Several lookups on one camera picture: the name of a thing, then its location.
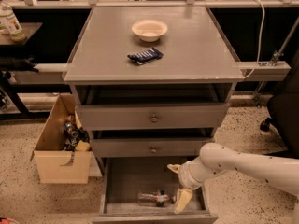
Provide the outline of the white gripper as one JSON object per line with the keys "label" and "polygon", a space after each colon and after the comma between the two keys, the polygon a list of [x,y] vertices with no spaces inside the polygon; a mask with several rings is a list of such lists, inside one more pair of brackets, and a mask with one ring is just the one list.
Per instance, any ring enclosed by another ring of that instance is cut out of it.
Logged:
{"label": "white gripper", "polygon": [[179,164],[168,164],[167,168],[178,174],[180,185],[184,189],[178,189],[174,207],[174,213],[181,213],[192,198],[193,190],[202,186],[206,178],[206,167],[199,159],[186,161],[181,166]]}

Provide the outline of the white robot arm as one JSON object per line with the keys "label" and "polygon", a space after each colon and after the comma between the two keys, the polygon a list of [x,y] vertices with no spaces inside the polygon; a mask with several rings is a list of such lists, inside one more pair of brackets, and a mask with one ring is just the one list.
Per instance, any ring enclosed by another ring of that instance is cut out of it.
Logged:
{"label": "white robot arm", "polygon": [[[299,160],[237,152],[218,143],[204,144],[199,155],[183,164],[168,164],[167,168],[178,175],[180,187],[174,213],[180,214],[208,179],[226,171],[238,171],[265,182],[299,200]],[[295,202],[292,224],[299,224],[299,202]]]}

